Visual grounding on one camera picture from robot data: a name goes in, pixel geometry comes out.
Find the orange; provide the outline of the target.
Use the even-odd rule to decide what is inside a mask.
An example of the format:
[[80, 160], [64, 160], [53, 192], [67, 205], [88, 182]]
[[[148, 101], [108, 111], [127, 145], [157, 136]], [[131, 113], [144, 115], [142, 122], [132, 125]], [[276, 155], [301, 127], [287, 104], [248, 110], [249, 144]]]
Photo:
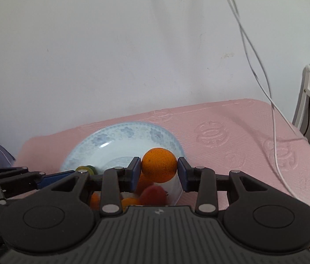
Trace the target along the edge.
[[144, 154], [141, 170], [150, 181], [165, 183], [177, 173], [177, 158], [167, 149], [152, 148]]

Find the pink embossed tablecloth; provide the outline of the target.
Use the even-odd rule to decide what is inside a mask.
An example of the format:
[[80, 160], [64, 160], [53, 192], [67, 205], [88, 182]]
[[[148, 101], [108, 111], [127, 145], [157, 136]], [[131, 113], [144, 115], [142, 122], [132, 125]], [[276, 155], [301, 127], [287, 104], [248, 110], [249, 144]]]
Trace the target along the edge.
[[24, 143], [16, 166], [54, 173], [71, 150], [95, 131], [121, 122], [143, 121], [160, 125], [179, 140], [192, 166], [217, 173], [241, 170], [296, 196], [310, 205], [310, 145], [270, 105], [238, 99], [177, 107], [95, 122]]

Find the blue floral white bowl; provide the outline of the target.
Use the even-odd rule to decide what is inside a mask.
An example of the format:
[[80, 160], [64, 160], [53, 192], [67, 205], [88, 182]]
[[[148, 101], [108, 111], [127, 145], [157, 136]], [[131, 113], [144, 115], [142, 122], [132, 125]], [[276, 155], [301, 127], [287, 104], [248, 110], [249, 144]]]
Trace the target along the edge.
[[147, 122], [123, 122], [86, 137], [69, 153], [60, 170], [91, 165], [97, 175], [102, 175], [107, 169], [127, 167], [134, 157], [143, 158], [153, 148], [168, 150], [177, 158], [185, 156], [177, 138], [163, 127]]

